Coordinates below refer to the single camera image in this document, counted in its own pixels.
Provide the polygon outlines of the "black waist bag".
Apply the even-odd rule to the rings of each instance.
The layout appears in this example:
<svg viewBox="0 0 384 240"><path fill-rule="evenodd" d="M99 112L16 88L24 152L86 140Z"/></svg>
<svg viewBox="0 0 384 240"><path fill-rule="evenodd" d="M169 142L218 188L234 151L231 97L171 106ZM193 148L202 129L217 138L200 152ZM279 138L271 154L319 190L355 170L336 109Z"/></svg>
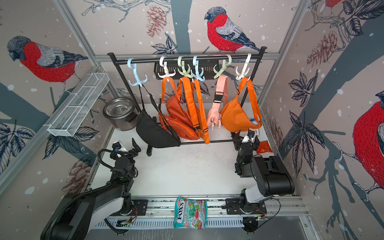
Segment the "black waist bag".
<svg viewBox="0 0 384 240"><path fill-rule="evenodd" d="M159 119L163 121L166 129L163 129L153 118L146 112L145 105L142 103L143 109L138 115L136 131L142 140L153 148L171 148L179 147L181 140L177 135L176 131L170 126L169 122L161 112L159 106L156 104L153 95L148 92L145 86L139 87L141 100L143 101L142 88L150 95L150 100L158 112Z"/></svg>

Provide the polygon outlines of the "pink waist bag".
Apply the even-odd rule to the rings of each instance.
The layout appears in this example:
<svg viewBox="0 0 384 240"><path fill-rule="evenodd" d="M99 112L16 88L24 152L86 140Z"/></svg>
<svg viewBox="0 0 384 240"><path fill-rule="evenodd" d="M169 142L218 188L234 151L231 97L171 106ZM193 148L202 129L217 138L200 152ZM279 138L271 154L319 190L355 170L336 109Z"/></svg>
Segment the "pink waist bag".
<svg viewBox="0 0 384 240"><path fill-rule="evenodd" d="M228 77L221 75L217 81L212 108L207 116L207 125L211 127L212 130L215 126L217 126L218 129L222 126L222 115L219 110L221 104L225 106L228 103L228 92Z"/></svg>

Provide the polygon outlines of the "dark orange waist bag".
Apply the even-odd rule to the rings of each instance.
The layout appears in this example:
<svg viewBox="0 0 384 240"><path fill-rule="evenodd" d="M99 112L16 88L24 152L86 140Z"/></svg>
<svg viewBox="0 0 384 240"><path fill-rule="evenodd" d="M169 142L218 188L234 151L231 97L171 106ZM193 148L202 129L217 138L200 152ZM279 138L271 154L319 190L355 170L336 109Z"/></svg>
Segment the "dark orange waist bag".
<svg viewBox="0 0 384 240"><path fill-rule="evenodd" d="M191 117L183 106L185 102L182 100L183 85L179 85L176 89L175 81L171 77L165 77L162 81L162 97L159 99L159 109L162 109L161 105L165 100L167 83L171 84L175 94L166 101L168 115L162 114L162 116L165 117L168 124L176 131L178 137L190 141L199 140L200 135L196 128L194 128Z"/></svg>

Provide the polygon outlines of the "orange backpack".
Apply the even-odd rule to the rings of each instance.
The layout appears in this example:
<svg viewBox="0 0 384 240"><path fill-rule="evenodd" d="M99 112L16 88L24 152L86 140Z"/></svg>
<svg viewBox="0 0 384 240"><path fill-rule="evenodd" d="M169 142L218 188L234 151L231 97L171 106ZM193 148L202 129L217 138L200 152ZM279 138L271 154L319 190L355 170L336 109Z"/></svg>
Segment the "orange backpack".
<svg viewBox="0 0 384 240"><path fill-rule="evenodd" d="M200 114L200 135L202 139L204 140L205 144L208 145L210 144L210 137L209 137L209 129L207 125L207 119L206 119L206 114L205 114L205 109L204 109L204 103L203 103L203 97L202 97L202 92L201 92L201 85L200 81L198 79L194 79L194 86L196 87L196 92L197 92L197 98L198 98L198 103L199 103L199 114Z"/></svg>

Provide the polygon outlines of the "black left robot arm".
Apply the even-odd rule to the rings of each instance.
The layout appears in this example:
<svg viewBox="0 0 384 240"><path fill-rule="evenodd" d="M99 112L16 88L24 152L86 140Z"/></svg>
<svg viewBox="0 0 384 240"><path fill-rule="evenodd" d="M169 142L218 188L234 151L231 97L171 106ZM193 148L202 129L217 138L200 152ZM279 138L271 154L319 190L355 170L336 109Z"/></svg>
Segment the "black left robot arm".
<svg viewBox="0 0 384 240"><path fill-rule="evenodd" d="M99 150L97 159L111 171L110 180L102 187L65 196L44 227L42 240L83 240L94 226L107 222L115 213L132 214L131 223L137 219L139 208L130 190L139 175L134 158L141 148L135 141L132 146L127 151L120 142L115 142L112 149Z"/></svg>

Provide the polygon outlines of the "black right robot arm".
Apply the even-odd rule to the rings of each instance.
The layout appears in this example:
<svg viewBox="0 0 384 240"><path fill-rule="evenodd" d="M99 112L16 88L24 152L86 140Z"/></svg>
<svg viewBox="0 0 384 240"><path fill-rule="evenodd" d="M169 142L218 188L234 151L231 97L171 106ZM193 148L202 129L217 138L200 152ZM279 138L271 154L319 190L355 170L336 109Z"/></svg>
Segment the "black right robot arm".
<svg viewBox="0 0 384 240"><path fill-rule="evenodd" d="M235 140L238 146L235 173L241 178L255 180L256 184L243 189L238 198L226 199L227 214L263 215L266 200L295 192L294 181L279 156L264 158L254 154L261 146L254 130L248 130L245 137L236 135Z"/></svg>

